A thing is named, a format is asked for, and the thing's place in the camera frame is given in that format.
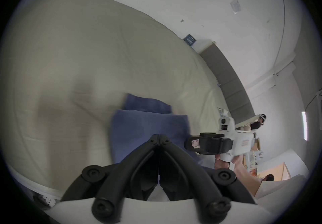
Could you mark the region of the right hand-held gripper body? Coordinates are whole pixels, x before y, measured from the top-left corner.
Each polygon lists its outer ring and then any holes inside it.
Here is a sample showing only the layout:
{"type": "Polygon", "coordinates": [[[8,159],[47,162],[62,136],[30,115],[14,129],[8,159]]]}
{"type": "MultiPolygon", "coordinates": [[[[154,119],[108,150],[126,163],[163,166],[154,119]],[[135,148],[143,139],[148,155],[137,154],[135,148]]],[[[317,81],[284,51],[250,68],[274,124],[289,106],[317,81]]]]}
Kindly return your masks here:
{"type": "Polygon", "coordinates": [[[220,159],[230,163],[235,156],[246,154],[251,150],[254,135],[250,129],[244,128],[250,127],[250,122],[254,121],[255,117],[235,124],[235,120],[230,117],[228,110],[219,108],[219,114],[217,133],[223,134],[223,138],[231,142],[227,149],[219,153],[220,159]]]}

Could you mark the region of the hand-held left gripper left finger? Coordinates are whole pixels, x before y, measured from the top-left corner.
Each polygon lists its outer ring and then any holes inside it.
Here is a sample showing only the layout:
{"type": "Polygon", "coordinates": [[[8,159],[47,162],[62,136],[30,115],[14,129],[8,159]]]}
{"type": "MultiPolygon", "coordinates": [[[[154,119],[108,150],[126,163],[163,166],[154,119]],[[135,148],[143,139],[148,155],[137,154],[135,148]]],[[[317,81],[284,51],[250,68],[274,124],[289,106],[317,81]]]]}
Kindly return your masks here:
{"type": "Polygon", "coordinates": [[[61,201],[94,198],[91,212],[95,218],[120,218],[125,197],[146,201],[157,186],[160,138],[153,135],[120,163],[85,167],[61,201]]]}

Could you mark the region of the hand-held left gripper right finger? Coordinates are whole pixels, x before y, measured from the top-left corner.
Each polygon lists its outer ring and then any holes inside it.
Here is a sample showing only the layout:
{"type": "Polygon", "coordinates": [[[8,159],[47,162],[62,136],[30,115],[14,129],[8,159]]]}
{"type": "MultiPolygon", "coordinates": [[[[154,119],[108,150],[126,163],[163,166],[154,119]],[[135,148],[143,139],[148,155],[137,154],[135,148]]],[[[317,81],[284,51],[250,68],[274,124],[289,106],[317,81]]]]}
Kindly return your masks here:
{"type": "Polygon", "coordinates": [[[202,221],[223,221],[232,202],[256,205],[233,171],[199,165],[165,135],[159,135],[159,184],[170,201],[193,198],[202,221]]]}

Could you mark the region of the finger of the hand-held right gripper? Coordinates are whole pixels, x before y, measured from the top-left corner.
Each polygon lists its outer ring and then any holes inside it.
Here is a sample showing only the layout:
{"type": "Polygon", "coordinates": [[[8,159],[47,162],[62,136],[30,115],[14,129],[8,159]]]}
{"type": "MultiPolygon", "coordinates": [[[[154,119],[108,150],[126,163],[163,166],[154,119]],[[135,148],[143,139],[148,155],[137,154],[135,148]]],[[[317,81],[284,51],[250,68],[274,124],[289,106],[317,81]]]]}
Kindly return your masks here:
{"type": "Polygon", "coordinates": [[[211,139],[211,140],[220,140],[224,139],[224,134],[217,134],[217,133],[200,133],[200,138],[203,139],[211,139]]]}
{"type": "Polygon", "coordinates": [[[220,153],[221,136],[202,137],[190,136],[184,142],[184,148],[188,151],[203,155],[214,155],[220,153]]]}

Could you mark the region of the person's right hand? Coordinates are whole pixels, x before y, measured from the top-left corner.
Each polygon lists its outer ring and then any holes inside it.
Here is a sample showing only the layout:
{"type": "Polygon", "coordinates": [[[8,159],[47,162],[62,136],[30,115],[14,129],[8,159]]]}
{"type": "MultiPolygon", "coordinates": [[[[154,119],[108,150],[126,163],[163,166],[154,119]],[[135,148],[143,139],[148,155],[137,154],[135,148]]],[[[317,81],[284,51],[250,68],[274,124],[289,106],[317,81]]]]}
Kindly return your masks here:
{"type": "Polygon", "coordinates": [[[247,169],[244,167],[243,163],[243,155],[235,156],[230,163],[221,160],[220,154],[215,155],[215,169],[227,168],[229,169],[230,164],[234,164],[234,173],[236,176],[240,176],[244,173],[248,174],[247,169]]]}

